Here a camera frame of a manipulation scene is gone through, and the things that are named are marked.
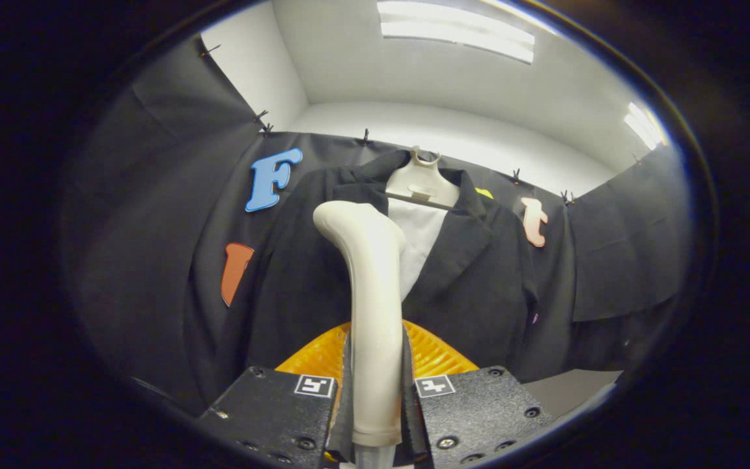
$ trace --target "black blazer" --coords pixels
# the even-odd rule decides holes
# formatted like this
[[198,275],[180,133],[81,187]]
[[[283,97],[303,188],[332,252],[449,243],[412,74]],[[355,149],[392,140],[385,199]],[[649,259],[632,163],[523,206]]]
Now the black blazer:
[[[408,152],[400,150],[364,166],[303,176],[247,265],[225,324],[195,338],[191,360],[206,400],[225,391],[244,367],[275,367],[350,320],[346,262],[314,226],[313,211],[328,200],[346,200],[386,214],[387,179],[408,161]],[[523,222],[479,195],[464,170],[441,174],[460,187],[459,199],[402,314],[478,366],[515,370],[538,299]]]

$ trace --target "fluorescent light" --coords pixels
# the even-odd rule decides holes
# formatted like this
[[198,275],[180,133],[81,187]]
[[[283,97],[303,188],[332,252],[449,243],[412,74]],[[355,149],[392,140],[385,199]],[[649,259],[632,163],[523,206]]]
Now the fluorescent light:
[[649,116],[645,115],[634,103],[630,103],[629,111],[630,113],[624,118],[624,122],[643,140],[644,145],[651,150],[656,148],[656,145],[664,140],[661,131],[655,124],[652,124]]
[[652,137],[649,131],[644,127],[638,118],[634,115],[627,115],[624,118],[624,122],[642,139],[644,145],[649,149],[655,149],[658,142],[655,137]]
[[432,3],[378,2],[384,38],[422,38],[534,60],[534,36],[502,21]]
[[520,59],[531,63],[534,60],[533,51],[519,45],[512,44],[494,36],[480,35],[466,31],[460,27],[434,24],[415,23],[414,21],[396,21],[395,23],[381,23],[381,31],[384,36],[391,38],[422,38],[439,41],[456,42],[482,50],[494,51],[513,59]]
[[499,8],[500,10],[503,10],[503,12],[508,12],[511,15],[515,15],[515,17],[524,19],[525,21],[528,21],[534,26],[539,27],[539,29],[543,29],[547,31],[548,33],[551,33],[552,35],[559,36],[557,31],[554,30],[553,27],[549,26],[548,24],[544,23],[538,18],[534,18],[529,13],[526,13],[523,10],[514,8],[512,5],[509,5],[508,3],[500,2],[500,0],[479,0],[479,1],[482,3],[487,3],[488,5],[491,5],[492,7]]

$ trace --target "white curved tube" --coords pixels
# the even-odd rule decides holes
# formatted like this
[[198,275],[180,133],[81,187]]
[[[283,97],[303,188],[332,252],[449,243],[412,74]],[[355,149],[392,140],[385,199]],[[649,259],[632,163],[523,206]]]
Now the white curved tube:
[[370,204],[325,202],[313,219],[340,249],[352,283],[352,442],[398,445],[404,339],[398,256],[407,244],[404,232]]

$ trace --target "black metal plate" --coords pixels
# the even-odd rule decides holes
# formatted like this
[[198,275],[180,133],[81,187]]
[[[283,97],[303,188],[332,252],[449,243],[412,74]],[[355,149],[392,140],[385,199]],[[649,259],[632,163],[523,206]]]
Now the black metal plate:
[[199,425],[230,448],[256,451],[294,467],[318,469],[337,383],[333,378],[308,379],[253,366],[199,418]]
[[[431,380],[428,385],[428,378],[416,380],[417,394],[430,395],[420,397],[419,403],[435,469],[490,456],[554,422],[553,416],[502,366],[449,375],[447,379],[453,392],[444,387],[446,380]],[[435,395],[437,392],[448,393]]]

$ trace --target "white hanger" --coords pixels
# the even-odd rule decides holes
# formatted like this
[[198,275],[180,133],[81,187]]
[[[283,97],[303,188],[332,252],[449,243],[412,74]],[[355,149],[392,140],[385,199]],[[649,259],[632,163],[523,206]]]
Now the white hanger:
[[438,172],[438,160],[430,162],[419,158],[419,146],[410,149],[410,162],[404,168],[393,171],[387,181],[387,195],[397,199],[408,199],[426,205],[450,208],[459,199],[459,186],[448,181]]

